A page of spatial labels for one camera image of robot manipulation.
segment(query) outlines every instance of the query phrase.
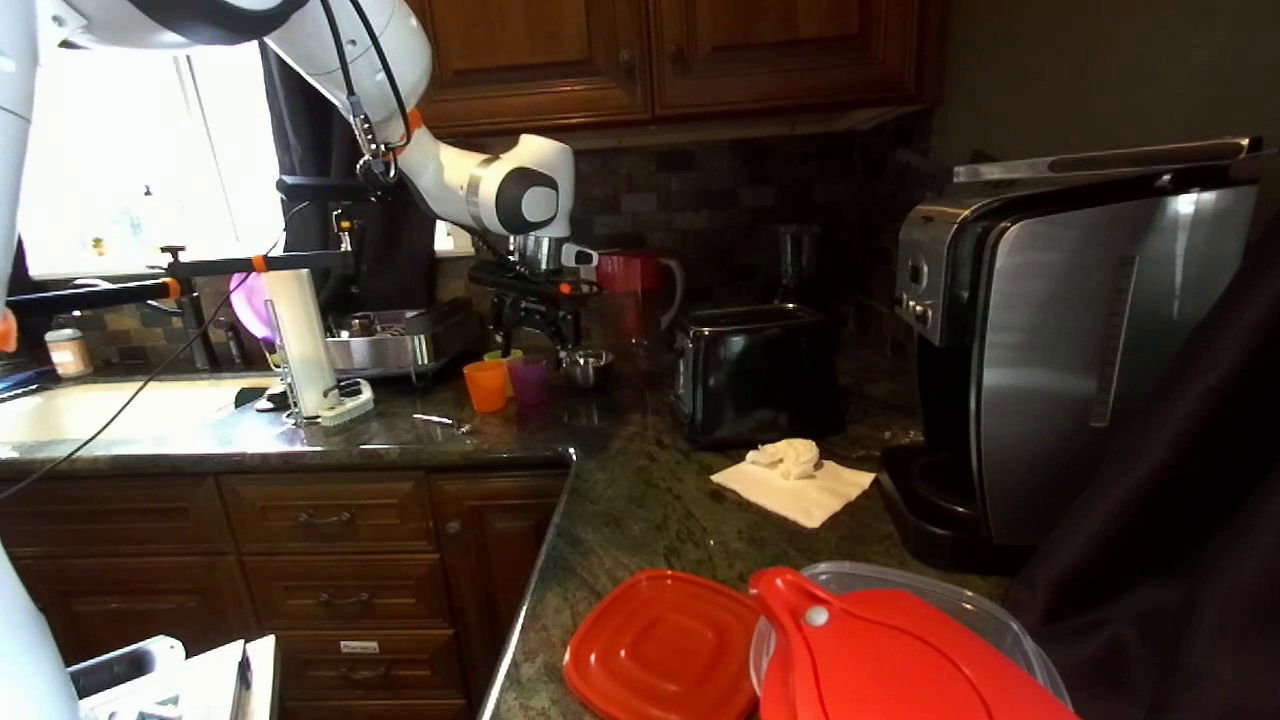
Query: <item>tile backsplash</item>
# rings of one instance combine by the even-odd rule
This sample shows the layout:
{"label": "tile backsplash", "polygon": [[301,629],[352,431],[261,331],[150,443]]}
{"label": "tile backsplash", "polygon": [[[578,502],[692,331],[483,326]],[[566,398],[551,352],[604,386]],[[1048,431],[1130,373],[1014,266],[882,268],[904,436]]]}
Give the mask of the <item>tile backsplash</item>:
{"label": "tile backsplash", "polygon": [[[650,248],[686,273],[686,310],[755,303],[779,290],[779,224],[815,231],[815,303],[845,328],[851,380],[901,393],[908,352],[891,321],[897,224],[919,200],[924,122],[724,143],[587,149],[574,156],[578,244]],[[469,260],[437,260],[437,296],[470,296]],[[198,280],[210,348],[229,366],[222,280]],[[96,321],[99,370],[135,373],[169,352],[193,370],[188,328],[157,310],[107,310]]]}

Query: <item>window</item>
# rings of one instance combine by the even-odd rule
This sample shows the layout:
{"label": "window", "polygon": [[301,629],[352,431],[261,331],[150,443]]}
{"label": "window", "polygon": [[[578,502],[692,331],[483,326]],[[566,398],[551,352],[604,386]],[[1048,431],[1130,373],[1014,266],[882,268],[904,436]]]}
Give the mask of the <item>window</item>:
{"label": "window", "polygon": [[147,277],[284,244],[261,47],[49,53],[20,235],[35,280]]}

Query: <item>coffee maker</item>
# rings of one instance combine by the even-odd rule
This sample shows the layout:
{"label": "coffee maker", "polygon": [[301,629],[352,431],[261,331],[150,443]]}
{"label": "coffee maker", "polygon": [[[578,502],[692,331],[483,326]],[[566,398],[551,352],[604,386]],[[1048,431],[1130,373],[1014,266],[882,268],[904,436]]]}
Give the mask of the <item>coffee maker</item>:
{"label": "coffee maker", "polygon": [[919,443],[882,449],[908,550],[1006,566],[1215,303],[1251,235],[1251,136],[963,163],[901,224]]}

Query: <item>paper towel roll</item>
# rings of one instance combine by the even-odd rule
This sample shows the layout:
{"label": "paper towel roll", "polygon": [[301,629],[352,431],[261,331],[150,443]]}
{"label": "paper towel roll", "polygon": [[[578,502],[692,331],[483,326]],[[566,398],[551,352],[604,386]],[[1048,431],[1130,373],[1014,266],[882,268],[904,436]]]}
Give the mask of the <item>paper towel roll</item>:
{"label": "paper towel roll", "polygon": [[326,407],[326,390],[334,386],[325,348],[325,326],[316,303],[316,285],[308,268],[269,273],[271,312],[278,328],[278,358],[301,417],[320,417]]}

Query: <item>upper cabinet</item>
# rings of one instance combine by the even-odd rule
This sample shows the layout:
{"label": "upper cabinet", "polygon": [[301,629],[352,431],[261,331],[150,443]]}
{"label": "upper cabinet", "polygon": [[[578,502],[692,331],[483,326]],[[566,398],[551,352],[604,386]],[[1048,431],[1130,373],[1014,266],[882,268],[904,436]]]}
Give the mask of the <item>upper cabinet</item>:
{"label": "upper cabinet", "polygon": [[939,0],[413,0],[437,134],[924,105]]}

